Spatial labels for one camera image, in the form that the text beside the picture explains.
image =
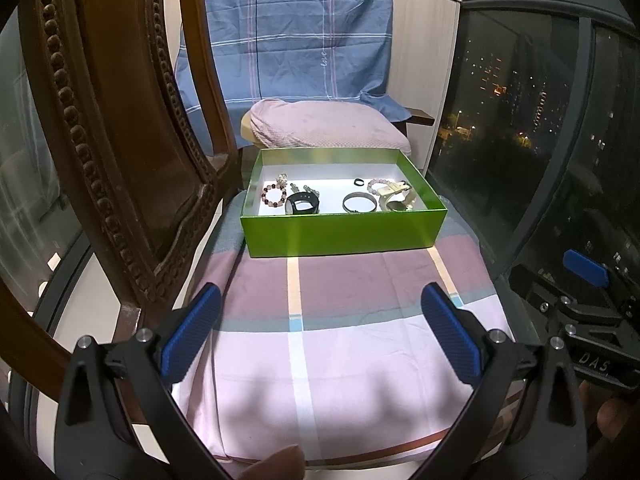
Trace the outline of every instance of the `blue cloth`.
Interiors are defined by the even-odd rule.
[[[389,121],[410,114],[386,95],[392,0],[205,0],[216,70],[239,147],[240,122],[262,98],[370,105]],[[212,154],[184,35],[175,75],[191,126]]]

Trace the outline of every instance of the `blue gripper pad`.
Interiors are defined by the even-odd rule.
[[[609,286],[609,273],[603,266],[588,259],[573,249],[568,250],[562,257],[562,264],[572,273],[580,276],[585,282],[593,286],[606,288]]]
[[[482,355],[472,336],[463,327],[449,297],[437,283],[430,283],[422,290],[420,305],[423,316],[460,381],[474,388],[478,386],[482,378]]]
[[[158,332],[166,338],[162,338],[159,367],[166,386],[184,379],[221,310],[220,289],[206,283],[187,307],[172,311],[162,323]]]

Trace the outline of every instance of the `hand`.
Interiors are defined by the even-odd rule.
[[[281,449],[246,469],[238,480],[302,480],[305,456],[298,446]]]
[[[583,381],[580,384],[580,399],[585,407],[588,406],[591,401],[590,386],[587,381]],[[600,433],[609,440],[616,438],[632,411],[633,406],[622,399],[611,397],[605,400],[598,409],[598,415],[596,416],[596,423]]]

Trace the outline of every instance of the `black ring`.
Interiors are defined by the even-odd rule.
[[[307,202],[311,204],[311,207],[298,209],[296,202]],[[300,191],[287,197],[287,201],[284,204],[284,212],[288,215],[313,215],[318,212],[319,207],[320,201],[314,193]]]
[[[373,209],[371,211],[356,211],[355,209],[349,209],[346,206],[346,202],[350,198],[366,198],[373,204]],[[378,209],[378,202],[376,202],[376,198],[369,193],[364,193],[361,191],[356,191],[354,193],[349,193],[346,197],[342,199],[342,209],[344,209],[347,213],[373,213]]]

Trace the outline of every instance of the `white tile floor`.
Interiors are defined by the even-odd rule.
[[[210,232],[220,218],[221,209],[218,208],[207,234],[201,241],[194,262],[202,254]],[[191,266],[190,277],[195,263]],[[178,295],[176,306],[182,306],[187,294],[185,285]],[[97,342],[109,342],[113,336],[120,303],[116,298],[102,267],[95,256],[92,256],[78,280],[74,291],[69,297],[65,311],[60,319],[54,338],[64,348],[71,351],[76,341],[84,334],[92,335]],[[36,436],[38,454],[45,464],[53,469],[53,431],[56,423],[58,404],[49,397],[40,394],[38,398],[38,415],[36,421]],[[148,426],[134,425],[134,430],[143,446],[150,455],[164,460],[162,450],[158,446]],[[417,469],[419,463],[403,463],[375,469],[363,470],[314,470],[308,471],[306,480],[404,480],[409,478]]]

